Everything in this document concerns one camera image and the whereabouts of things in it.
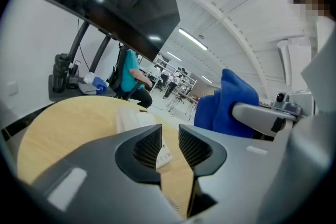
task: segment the blue cloth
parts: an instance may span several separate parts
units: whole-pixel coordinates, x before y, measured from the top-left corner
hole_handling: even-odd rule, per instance
[[[135,52],[132,50],[126,51],[126,57],[125,57],[125,63],[122,68],[122,79],[121,79],[121,90],[124,92],[130,92],[134,86],[137,84],[137,82],[134,79],[134,76],[132,76],[130,69],[139,69],[138,62],[136,61],[136,55]]]
[[[101,78],[99,77],[95,77],[95,79],[93,80],[92,83],[93,86],[95,86],[97,88],[97,94],[99,93],[103,93],[106,91],[106,84],[105,81],[103,81]]]
[[[221,84],[222,89],[215,91],[214,95],[200,98],[194,125],[218,133],[251,138],[254,130],[235,120],[230,111],[237,102],[259,106],[256,90],[229,69],[223,69]]]

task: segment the office chair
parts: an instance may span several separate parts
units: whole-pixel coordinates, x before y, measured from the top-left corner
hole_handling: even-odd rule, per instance
[[[166,82],[168,80],[168,76],[165,74],[161,74],[161,79],[162,81],[158,81],[158,83],[156,84],[156,88],[158,88],[161,92],[163,91],[162,86],[166,85]]]
[[[118,99],[123,99],[123,100],[128,100],[132,94],[142,85],[145,84],[144,82],[140,80],[136,80],[137,84],[134,86],[134,88],[130,92],[124,92],[120,85],[121,85],[121,79],[122,79],[122,70],[123,66],[125,63],[126,59],[126,52],[127,52],[127,46],[125,45],[120,45],[119,43],[119,55],[117,59],[117,65],[114,69],[113,67],[113,72],[110,78],[107,80],[107,82],[110,84],[110,87],[112,88],[113,91],[116,93],[116,98]]]

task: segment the cable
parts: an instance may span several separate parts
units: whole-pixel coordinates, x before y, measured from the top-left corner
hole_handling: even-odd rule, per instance
[[[151,105],[151,106],[155,107],[156,109],[160,109],[160,108],[157,108],[157,107],[156,107],[156,106],[154,106],[154,105]],[[167,109],[160,109],[160,110],[165,110],[165,111],[168,111]]]
[[[78,21],[77,21],[77,37],[79,37],[79,18],[78,18]],[[86,61],[85,61],[84,54],[83,54],[83,51],[82,51],[82,47],[80,46],[80,43],[79,43],[79,48],[80,48],[80,52],[82,53],[84,62],[86,64],[86,66],[88,67],[89,71],[90,71],[90,68],[89,68],[88,64],[86,63]]]

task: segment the curved ceiling beam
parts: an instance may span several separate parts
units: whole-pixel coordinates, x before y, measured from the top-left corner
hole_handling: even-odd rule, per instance
[[[208,0],[192,0],[192,1],[199,4],[199,6],[201,6],[206,11],[208,11],[212,16],[214,16],[235,37],[235,39],[241,45],[244,52],[247,54],[248,58],[252,62],[254,68],[256,69],[259,75],[259,78],[261,80],[261,83],[264,86],[267,98],[271,99],[271,92],[269,90],[269,86],[268,86],[264,71],[255,53],[253,52],[252,48],[250,47],[249,43],[247,42],[242,32],[240,32],[240,30],[238,29],[238,27],[235,26],[234,23],[228,17],[226,17],[216,6],[214,6]]]

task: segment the desk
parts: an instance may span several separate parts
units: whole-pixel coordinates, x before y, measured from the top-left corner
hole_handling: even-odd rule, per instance
[[[116,134],[116,113],[120,105],[144,110],[130,102],[100,96],[75,97],[43,111],[24,135],[17,161],[18,177],[31,184],[45,169],[86,142]],[[178,131],[160,117],[162,135],[174,158],[158,169],[162,191],[171,196],[186,217],[193,172],[178,147]]]
[[[85,83],[83,78],[79,78],[79,83]],[[48,77],[48,91],[49,91],[49,100],[52,102],[59,102],[68,98],[77,97],[77,96],[84,96],[85,94],[82,93],[78,88],[77,89],[67,89],[65,88],[63,92],[57,93],[53,91],[52,85],[52,75]],[[107,97],[115,97],[116,93],[111,89],[111,87],[107,87],[106,91],[99,94],[100,96],[107,96]]]
[[[185,93],[183,93],[180,90],[177,90],[177,93],[178,93],[178,95],[175,96],[174,99],[167,105],[167,108],[170,106],[170,109],[168,111],[170,112],[174,107],[177,106],[177,104],[179,104],[180,102],[183,102],[183,99],[187,99],[190,103],[189,103],[188,108],[185,112],[185,115],[187,115],[187,113],[189,113],[189,120],[190,120],[191,116],[196,111],[198,102],[194,98],[186,95]]]

